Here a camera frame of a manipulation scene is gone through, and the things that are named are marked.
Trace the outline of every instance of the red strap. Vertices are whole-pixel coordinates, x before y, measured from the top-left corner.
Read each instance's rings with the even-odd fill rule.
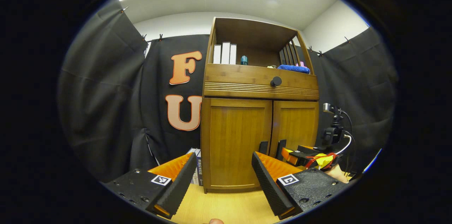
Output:
[[[329,168],[331,166],[331,163],[333,163],[334,159],[336,159],[336,154],[335,153],[329,153],[328,155],[325,155],[325,156],[306,156],[306,158],[311,158],[311,160],[306,164],[305,167],[309,168],[310,165],[312,165],[312,163],[314,163],[315,160],[323,158],[323,157],[328,157],[328,156],[333,156],[333,159],[323,169]]]

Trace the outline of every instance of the wooden floor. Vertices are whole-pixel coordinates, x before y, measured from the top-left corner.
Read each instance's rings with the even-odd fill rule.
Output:
[[[278,222],[262,190],[245,193],[208,193],[202,186],[190,184],[176,215],[179,224],[209,223],[221,219],[225,224],[270,224]]]

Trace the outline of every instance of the black backdrop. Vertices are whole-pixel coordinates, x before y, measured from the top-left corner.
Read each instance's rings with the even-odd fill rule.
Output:
[[[69,144],[85,167],[109,182],[129,170],[132,91],[147,43],[117,0],[87,21],[69,47],[58,108]]]
[[[350,145],[344,154],[350,154],[349,162],[354,163],[347,171],[361,172],[384,146],[391,130],[398,81],[391,54],[373,28],[323,56],[314,51],[309,53],[319,83],[320,105],[325,102],[337,105],[352,119],[356,156],[355,145]],[[333,119],[332,114],[321,108],[319,112],[317,145]],[[345,115],[342,124],[351,132]],[[338,147],[342,148],[347,142],[339,142]],[[345,158],[339,164],[344,170]]]
[[[204,79],[205,58],[209,35],[190,35],[153,40],[146,56],[139,94],[139,109],[142,117],[141,133],[136,134],[132,151],[132,158],[149,155],[144,133],[148,136],[149,147],[159,163],[165,163],[173,158],[187,153],[191,147],[200,148],[200,126],[192,131],[181,131],[171,126],[168,121],[167,95],[180,95],[184,100],[180,104],[180,119],[191,120],[191,104],[189,96],[202,96],[202,81]],[[190,80],[184,84],[170,84],[173,77],[174,55],[189,52],[200,52],[200,60],[191,59],[195,63],[195,70],[185,74]],[[152,168],[154,162],[134,161],[138,167]]]

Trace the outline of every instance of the white cable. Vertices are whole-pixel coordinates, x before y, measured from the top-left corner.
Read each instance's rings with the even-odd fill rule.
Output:
[[[342,151],[343,150],[345,150],[349,145],[350,145],[350,143],[352,142],[352,137],[350,137],[349,135],[344,135],[344,137],[348,137],[350,140],[349,140],[349,143],[342,149],[342,150],[340,150],[339,152],[337,152],[336,154],[338,155],[339,153],[342,153]]]

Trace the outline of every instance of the decorative groove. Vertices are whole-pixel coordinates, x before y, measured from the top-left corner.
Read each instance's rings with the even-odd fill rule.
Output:
[[[262,92],[262,93],[279,93],[279,94],[294,94],[294,95],[307,95],[318,96],[319,91],[315,89],[302,89],[295,87],[277,86],[272,87],[270,85],[257,85],[257,84],[240,84],[240,83],[213,83],[205,82],[205,91],[228,91],[228,92]]]

